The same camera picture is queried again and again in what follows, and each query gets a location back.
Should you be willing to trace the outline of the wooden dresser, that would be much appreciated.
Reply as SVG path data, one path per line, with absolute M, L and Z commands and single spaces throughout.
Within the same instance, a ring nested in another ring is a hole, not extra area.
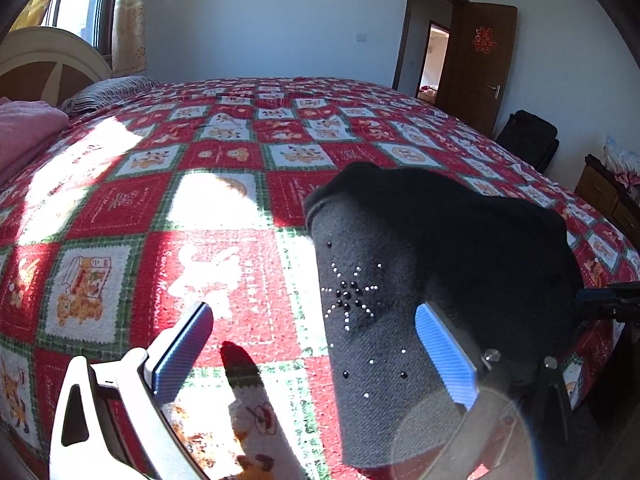
M 639 249 L 639 205 L 596 156 L 588 154 L 585 157 L 585 166 L 574 192 L 603 214 L 634 248 Z

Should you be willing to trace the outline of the window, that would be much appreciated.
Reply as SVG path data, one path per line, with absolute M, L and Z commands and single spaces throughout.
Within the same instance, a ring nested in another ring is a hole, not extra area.
M 46 0 L 40 25 L 71 32 L 109 60 L 114 16 L 115 0 Z

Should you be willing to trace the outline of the cream wooden headboard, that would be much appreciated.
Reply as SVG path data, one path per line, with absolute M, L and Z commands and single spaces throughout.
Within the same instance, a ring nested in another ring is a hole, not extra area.
M 1 96 L 59 106 L 98 81 L 111 67 L 88 42 L 66 30 L 35 26 L 1 41 Z

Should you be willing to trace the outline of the red patchwork bedspread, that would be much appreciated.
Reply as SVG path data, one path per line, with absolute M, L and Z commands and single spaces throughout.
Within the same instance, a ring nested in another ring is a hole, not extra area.
M 204 479 L 423 478 L 452 435 L 398 465 L 343 460 L 304 203 L 355 162 L 556 211 L 579 292 L 638 280 L 638 252 L 602 214 L 419 100 L 335 78 L 161 84 L 70 118 L 1 191 L 1 430 L 32 473 L 52 479 L 71 359 L 117 361 L 205 302 L 212 333 L 160 408 Z M 576 338 L 552 356 L 570 440 L 623 328 L 584 318 L 577 295 L 575 312 Z

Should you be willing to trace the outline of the right yellow curtain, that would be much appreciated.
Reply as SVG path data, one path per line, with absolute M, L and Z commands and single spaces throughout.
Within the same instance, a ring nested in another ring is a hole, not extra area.
M 144 0 L 115 0 L 112 71 L 115 77 L 145 70 Z

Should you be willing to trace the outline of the red double happiness sticker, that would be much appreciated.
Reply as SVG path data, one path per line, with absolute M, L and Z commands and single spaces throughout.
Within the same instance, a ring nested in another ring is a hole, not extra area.
M 475 31 L 473 47 L 477 53 L 483 53 L 484 55 L 491 54 L 492 50 L 497 47 L 494 30 L 491 27 L 479 27 Z

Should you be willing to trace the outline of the brown wooden door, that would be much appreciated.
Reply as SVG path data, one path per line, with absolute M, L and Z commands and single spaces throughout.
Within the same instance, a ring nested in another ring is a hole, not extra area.
M 454 8 L 435 106 L 490 136 L 510 73 L 518 9 L 505 4 L 467 2 Z M 491 27 L 497 47 L 477 53 L 475 31 Z

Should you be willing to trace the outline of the black pants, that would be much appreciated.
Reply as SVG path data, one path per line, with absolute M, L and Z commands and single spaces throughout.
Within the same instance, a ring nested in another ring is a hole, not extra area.
M 554 210 L 423 168 L 355 162 L 304 214 L 348 466 L 414 460 L 460 424 L 416 331 L 424 304 L 478 351 L 499 351 L 519 385 L 577 336 L 582 274 Z

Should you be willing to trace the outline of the striped grey pillow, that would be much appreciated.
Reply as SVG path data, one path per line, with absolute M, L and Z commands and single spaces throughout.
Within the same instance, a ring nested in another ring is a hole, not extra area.
M 123 76 L 104 79 L 80 90 L 58 108 L 67 116 L 75 117 L 102 110 L 139 93 L 159 86 L 160 82 L 145 76 Z

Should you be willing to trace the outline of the floral items on dresser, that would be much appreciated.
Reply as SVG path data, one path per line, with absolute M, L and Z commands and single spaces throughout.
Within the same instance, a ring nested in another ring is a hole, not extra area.
M 626 188 L 636 204 L 639 203 L 640 166 L 639 156 L 621 148 L 612 136 L 607 136 L 603 147 L 604 166 L 615 179 Z

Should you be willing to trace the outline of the folded pink blanket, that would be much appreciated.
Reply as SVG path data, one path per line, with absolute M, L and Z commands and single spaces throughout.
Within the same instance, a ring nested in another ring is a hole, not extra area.
M 1 99 L 1 184 L 18 174 L 48 142 L 68 127 L 70 118 L 44 101 Z

